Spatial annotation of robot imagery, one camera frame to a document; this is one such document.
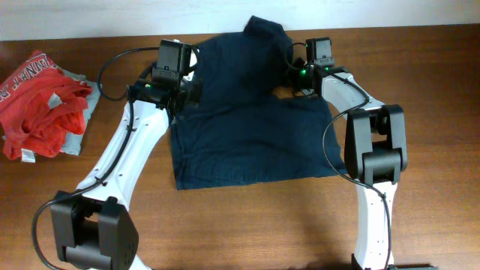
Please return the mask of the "dark navy blue shorts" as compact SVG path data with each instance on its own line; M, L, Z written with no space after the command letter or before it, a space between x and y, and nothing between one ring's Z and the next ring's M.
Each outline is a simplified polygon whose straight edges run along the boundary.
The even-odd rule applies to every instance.
M199 45L199 105L170 127L179 190L251 185L344 171L332 114L320 97L281 99L291 39L256 16Z

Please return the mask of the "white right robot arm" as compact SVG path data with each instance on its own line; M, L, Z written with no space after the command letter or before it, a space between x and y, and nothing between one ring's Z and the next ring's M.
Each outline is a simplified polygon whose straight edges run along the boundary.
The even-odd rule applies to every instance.
M296 88L313 90L346 119L340 177L355 185L358 200L352 267L393 269L392 204L408 164L403 109L372 97L344 67L312 61L287 70Z

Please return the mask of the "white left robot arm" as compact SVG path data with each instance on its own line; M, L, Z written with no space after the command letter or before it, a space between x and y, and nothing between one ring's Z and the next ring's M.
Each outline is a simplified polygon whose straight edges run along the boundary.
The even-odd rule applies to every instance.
M138 178L176 113L198 104L203 83L195 69L154 68L127 87L119 125L90 173L50 202L57 257L77 269L146 269L129 214Z

